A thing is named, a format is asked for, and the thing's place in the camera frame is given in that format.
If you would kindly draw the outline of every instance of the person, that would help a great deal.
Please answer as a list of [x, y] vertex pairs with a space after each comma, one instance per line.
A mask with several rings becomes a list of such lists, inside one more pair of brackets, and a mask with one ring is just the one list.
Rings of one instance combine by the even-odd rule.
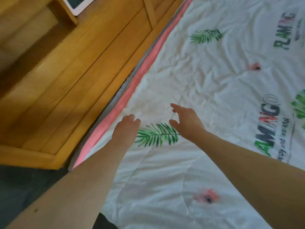
[[[169, 123], [212, 159], [271, 227], [304, 227], [305, 171], [222, 140], [205, 130], [193, 109], [171, 106], [179, 123]], [[92, 228], [140, 122], [134, 115], [124, 116], [103, 148], [59, 180], [7, 229]]]

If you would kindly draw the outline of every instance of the pink trim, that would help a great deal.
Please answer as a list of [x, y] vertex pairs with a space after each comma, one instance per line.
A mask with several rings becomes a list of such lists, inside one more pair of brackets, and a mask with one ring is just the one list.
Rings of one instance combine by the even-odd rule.
[[73, 168], [81, 164], [90, 150], [96, 145], [96, 143], [101, 139], [101, 137], [105, 134], [105, 132], [109, 129], [115, 119], [119, 116], [122, 110], [126, 107], [129, 99], [131, 98], [132, 94], [135, 92], [135, 89], [139, 85], [142, 77], [148, 72], [151, 65], [156, 60], [160, 50], [162, 49], [163, 44], [165, 43], [167, 37], [175, 28], [175, 26], [179, 23], [180, 19], [183, 17], [185, 11], [189, 7], [193, 0], [186, 0], [184, 5], [182, 6], [180, 12], [177, 14], [176, 18], [171, 22], [169, 27], [164, 31], [164, 33], [159, 38], [158, 42], [155, 44], [151, 52], [147, 55], [146, 59], [143, 61], [142, 65], [140, 66], [139, 70], [135, 74], [134, 78], [132, 79], [128, 89], [122, 95], [116, 106], [112, 109], [112, 111], [102, 120], [102, 122], [95, 128], [89, 139], [86, 141], [85, 145], [83, 146]]

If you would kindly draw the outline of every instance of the dark floor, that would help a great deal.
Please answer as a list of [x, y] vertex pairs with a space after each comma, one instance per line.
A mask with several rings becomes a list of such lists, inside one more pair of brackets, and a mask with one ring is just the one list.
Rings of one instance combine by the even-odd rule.
[[[67, 169], [43, 170], [0, 165], [0, 229], [68, 173]], [[100, 214], [93, 229], [116, 227]]]

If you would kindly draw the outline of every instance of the person's left arm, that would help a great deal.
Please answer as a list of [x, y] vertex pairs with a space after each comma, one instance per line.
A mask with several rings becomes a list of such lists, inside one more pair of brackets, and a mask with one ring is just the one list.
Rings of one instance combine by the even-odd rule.
[[59, 180], [6, 229], [92, 228], [116, 170], [137, 136], [141, 121], [134, 119], [134, 115], [124, 116], [103, 148]]

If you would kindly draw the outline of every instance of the wooden bed frame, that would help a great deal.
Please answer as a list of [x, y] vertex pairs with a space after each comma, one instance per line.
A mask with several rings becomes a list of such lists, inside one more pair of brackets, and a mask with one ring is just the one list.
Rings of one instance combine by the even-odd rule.
[[183, 1], [95, 0], [22, 54], [0, 79], [0, 164], [62, 167]]

